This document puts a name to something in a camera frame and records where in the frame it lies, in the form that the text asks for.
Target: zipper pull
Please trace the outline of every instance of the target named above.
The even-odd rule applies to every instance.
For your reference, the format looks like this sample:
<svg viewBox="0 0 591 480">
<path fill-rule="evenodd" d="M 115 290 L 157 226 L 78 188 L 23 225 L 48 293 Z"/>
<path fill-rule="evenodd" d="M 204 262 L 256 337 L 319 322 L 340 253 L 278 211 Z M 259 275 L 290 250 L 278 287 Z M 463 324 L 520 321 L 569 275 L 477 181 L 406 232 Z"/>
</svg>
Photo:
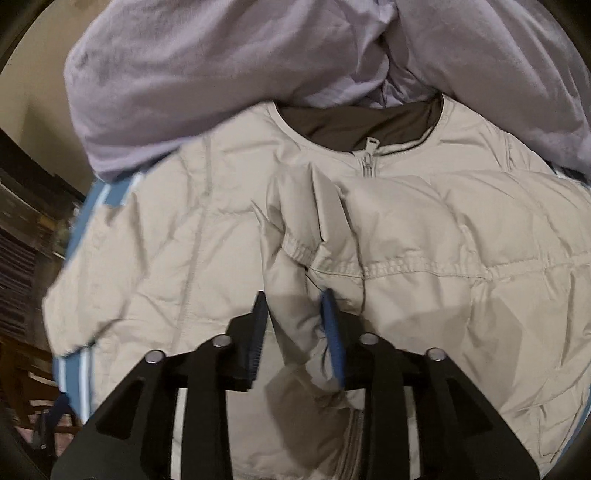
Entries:
<svg viewBox="0 0 591 480">
<path fill-rule="evenodd" d="M 379 147 L 379 140 L 368 137 L 365 142 L 365 150 L 363 151 L 363 176 L 373 177 L 374 172 L 374 153 Z"/>
</svg>

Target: screw head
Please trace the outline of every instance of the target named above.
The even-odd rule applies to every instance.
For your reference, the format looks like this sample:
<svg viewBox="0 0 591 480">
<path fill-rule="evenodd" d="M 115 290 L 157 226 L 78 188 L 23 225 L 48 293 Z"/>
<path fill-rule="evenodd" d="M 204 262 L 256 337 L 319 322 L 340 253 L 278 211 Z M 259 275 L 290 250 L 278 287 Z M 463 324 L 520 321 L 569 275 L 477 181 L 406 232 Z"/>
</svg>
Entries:
<svg viewBox="0 0 591 480">
<path fill-rule="evenodd" d="M 427 350 L 427 355 L 435 362 L 440 362 L 447 358 L 447 353 L 445 353 L 445 351 L 440 348 L 430 348 Z"/>
<path fill-rule="evenodd" d="M 149 364 L 157 364 L 164 360 L 166 354 L 162 350 L 150 350 L 146 353 L 144 360 L 146 360 Z"/>
<path fill-rule="evenodd" d="M 359 341 L 364 345 L 375 345 L 379 342 L 379 338 L 374 333 L 362 333 L 359 337 Z"/>
<path fill-rule="evenodd" d="M 217 346 L 221 348 L 223 346 L 228 346 L 232 343 L 232 338 L 229 335 L 218 335 L 214 337 L 212 340 L 213 346 Z"/>
</svg>

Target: wooden chair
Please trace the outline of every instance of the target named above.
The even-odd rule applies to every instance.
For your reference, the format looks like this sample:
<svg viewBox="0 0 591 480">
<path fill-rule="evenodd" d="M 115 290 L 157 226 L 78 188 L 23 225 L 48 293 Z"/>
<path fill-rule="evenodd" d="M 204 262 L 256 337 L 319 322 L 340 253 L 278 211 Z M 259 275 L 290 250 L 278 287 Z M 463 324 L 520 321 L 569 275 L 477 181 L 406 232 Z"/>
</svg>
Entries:
<svg viewBox="0 0 591 480">
<path fill-rule="evenodd" d="M 18 427 L 33 429 L 31 416 L 53 404 L 60 394 L 53 375 L 37 365 L 51 364 L 51 353 L 0 333 L 0 387 Z M 71 426 L 58 426 L 56 433 L 75 435 L 80 421 L 70 415 Z"/>
</svg>

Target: wall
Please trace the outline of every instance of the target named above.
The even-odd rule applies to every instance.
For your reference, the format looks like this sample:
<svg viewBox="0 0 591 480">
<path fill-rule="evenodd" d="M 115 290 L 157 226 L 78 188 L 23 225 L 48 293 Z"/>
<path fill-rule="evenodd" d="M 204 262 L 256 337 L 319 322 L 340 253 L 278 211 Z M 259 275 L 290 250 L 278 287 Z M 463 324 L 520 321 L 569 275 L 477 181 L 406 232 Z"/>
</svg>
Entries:
<svg viewBox="0 0 591 480">
<path fill-rule="evenodd" d="M 72 128 L 62 72 L 67 53 L 108 3 L 55 0 L 0 74 L 0 127 L 39 165 L 82 193 L 92 172 Z"/>
</svg>

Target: beige puffer jacket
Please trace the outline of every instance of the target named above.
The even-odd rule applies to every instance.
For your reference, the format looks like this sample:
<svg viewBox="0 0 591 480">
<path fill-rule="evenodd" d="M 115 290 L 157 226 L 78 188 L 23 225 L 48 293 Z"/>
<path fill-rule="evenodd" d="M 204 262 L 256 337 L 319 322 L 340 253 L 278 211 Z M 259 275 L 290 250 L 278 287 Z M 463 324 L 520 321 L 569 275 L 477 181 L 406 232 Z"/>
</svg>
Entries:
<svg viewBox="0 0 591 480">
<path fill-rule="evenodd" d="M 241 113 L 96 211 L 44 304 L 52 348 L 96 340 L 98 404 L 146 351 L 195 348 L 264 288 L 280 328 L 253 392 L 229 396 L 235 472 L 349 480 L 362 416 L 332 394 L 317 303 L 330 287 L 397 347 L 445 349 L 547 471 L 589 392 L 591 196 L 447 98 L 428 137 L 397 150 L 364 168 L 272 103 Z"/>
</svg>

